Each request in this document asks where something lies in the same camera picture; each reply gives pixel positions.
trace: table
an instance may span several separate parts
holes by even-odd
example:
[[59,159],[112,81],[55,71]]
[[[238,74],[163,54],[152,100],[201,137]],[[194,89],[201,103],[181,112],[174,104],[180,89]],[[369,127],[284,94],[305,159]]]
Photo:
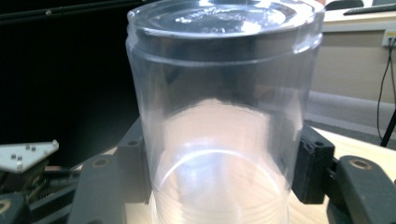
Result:
[[[380,165],[388,177],[396,179],[396,151],[365,143],[356,139],[344,137],[336,133],[316,129],[335,145],[335,158],[353,155],[366,158]],[[324,204],[306,205],[298,201],[291,192],[289,196],[290,223],[329,223],[326,215],[328,198]],[[127,223],[150,224],[151,206],[140,204],[126,204]]]

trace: transparent cylinder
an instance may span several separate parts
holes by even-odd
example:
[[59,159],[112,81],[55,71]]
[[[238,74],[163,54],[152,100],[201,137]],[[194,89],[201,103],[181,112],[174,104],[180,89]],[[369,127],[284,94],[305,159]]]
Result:
[[165,0],[129,12],[158,219],[287,223],[321,41],[316,2]]

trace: metal plate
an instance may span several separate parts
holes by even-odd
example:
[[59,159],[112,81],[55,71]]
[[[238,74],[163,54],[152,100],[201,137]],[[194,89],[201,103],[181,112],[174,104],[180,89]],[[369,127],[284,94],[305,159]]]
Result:
[[0,170],[23,173],[58,150],[56,140],[45,143],[24,143],[0,146]]

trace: machine part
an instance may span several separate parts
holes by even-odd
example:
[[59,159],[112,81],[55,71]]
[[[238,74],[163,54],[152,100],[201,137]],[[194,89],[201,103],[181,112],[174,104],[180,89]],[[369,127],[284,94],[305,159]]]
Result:
[[396,223],[396,188],[377,164],[342,157],[336,180],[353,223]]
[[0,195],[0,223],[29,223],[29,210],[24,195],[19,193]]
[[302,203],[323,203],[323,176],[332,165],[334,145],[309,126],[303,127],[292,190]]
[[29,205],[32,223],[65,223],[71,210],[77,184],[53,192],[35,203]]
[[6,173],[3,181],[0,182],[0,192],[10,193],[24,191],[29,199],[29,191],[35,189],[35,184],[39,181],[48,163],[48,160],[43,160],[22,174]]
[[67,223],[125,223],[117,157],[94,156],[83,163]]
[[149,203],[151,182],[140,119],[120,140],[114,155],[119,161],[121,190],[125,202]]
[[21,174],[58,150],[56,140],[0,146],[0,170]]

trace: clear plastic cup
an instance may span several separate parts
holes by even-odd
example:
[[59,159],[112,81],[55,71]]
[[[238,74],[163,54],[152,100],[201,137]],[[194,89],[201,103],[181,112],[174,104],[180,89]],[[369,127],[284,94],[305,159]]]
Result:
[[126,48],[158,219],[287,223],[323,6],[165,0],[129,12]]

